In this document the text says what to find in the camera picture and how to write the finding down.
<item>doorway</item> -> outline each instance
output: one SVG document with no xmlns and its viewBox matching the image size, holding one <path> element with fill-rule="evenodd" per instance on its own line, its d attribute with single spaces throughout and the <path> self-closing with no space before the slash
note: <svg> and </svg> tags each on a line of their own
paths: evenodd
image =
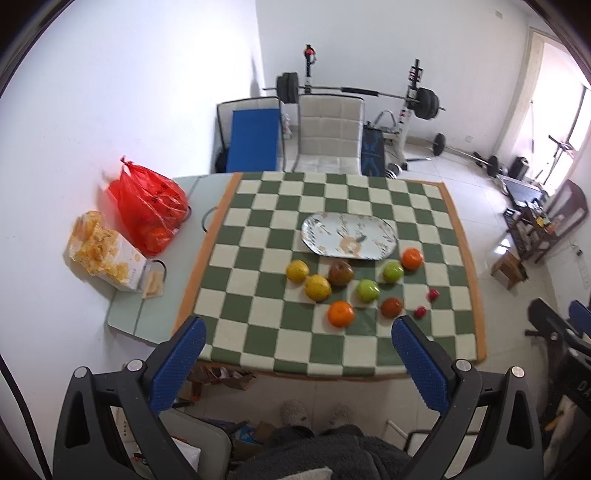
<svg viewBox="0 0 591 480">
<path fill-rule="evenodd" d="M 507 166 L 527 159 L 525 181 L 553 195 L 567 177 L 591 122 L 589 83 L 566 49 L 532 29 L 521 90 L 499 136 L 497 155 Z"/>
</svg>

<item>white oval plate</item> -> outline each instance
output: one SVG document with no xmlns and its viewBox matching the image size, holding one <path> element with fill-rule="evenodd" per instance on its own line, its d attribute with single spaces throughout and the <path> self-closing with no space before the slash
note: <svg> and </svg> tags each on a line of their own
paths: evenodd
<svg viewBox="0 0 591 480">
<path fill-rule="evenodd" d="M 396 247 L 394 229 L 381 218 L 351 213 L 314 213 L 301 226 L 301 239 L 325 257 L 382 260 Z"/>
</svg>

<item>orange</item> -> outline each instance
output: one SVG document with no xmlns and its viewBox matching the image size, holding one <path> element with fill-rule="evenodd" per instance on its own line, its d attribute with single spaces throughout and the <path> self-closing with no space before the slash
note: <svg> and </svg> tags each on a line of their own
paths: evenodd
<svg viewBox="0 0 591 480">
<path fill-rule="evenodd" d="M 416 270 L 423 264 L 423 254 L 418 248 L 407 248 L 402 254 L 402 266 L 407 270 Z"/>
<path fill-rule="evenodd" d="M 349 325 L 355 318 L 355 311 L 350 303 L 339 300 L 330 305 L 326 314 L 333 327 L 342 328 Z"/>
</svg>

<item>red plastic bag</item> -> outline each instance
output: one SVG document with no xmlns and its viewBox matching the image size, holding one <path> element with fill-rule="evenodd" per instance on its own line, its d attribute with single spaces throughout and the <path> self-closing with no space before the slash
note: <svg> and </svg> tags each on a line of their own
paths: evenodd
<svg viewBox="0 0 591 480">
<path fill-rule="evenodd" d="M 121 161 L 121 176 L 110 183 L 108 191 L 117 202 L 131 243 L 147 257 L 155 257 L 187 219 L 187 196 L 172 180 L 125 157 Z"/>
</svg>

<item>barbell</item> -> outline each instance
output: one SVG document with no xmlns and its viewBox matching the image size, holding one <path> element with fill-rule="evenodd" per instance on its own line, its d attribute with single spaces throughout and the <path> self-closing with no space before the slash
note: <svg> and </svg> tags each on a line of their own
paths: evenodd
<svg viewBox="0 0 591 480">
<path fill-rule="evenodd" d="M 300 85 L 297 72 L 284 72 L 277 77 L 275 87 L 263 88 L 263 90 L 275 90 L 277 97 L 283 103 L 297 103 L 300 97 L 300 89 L 314 89 L 314 90 L 338 90 L 342 93 L 353 93 L 356 95 L 368 96 L 385 96 L 390 98 L 397 98 L 404 100 L 409 109 L 413 110 L 418 118 L 430 120 L 435 118 L 439 110 L 444 108 L 439 106 L 439 97 L 432 91 L 426 88 L 419 88 L 416 90 L 416 98 L 402 95 L 393 95 L 392 93 L 379 92 L 377 90 L 368 90 L 355 87 L 329 87 L 329 86 L 313 86 Z"/>
<path fill-rule="evenodd" d="M 464 155 L 476 161 L 476 165 L 482 167 L 486 165 L 486 174 L 491 177 L 495 178 L 499 174 L 499 159 L 495 155 L 491 155 L 486 161 L 482 158 L 478 153 L 474 152 L 474 155 L 470 155 L 466 152 L 458 150 L 457 148 L 448 147 L 445 145 L 445 135 L 437 134 L 435 136 L 435 140 L 433 141 L 433 155 L 438 157 L 443 153 L 443 149 L 447 148 L 452 152 L 459 153 L 460 155 Z"/>
</svg>

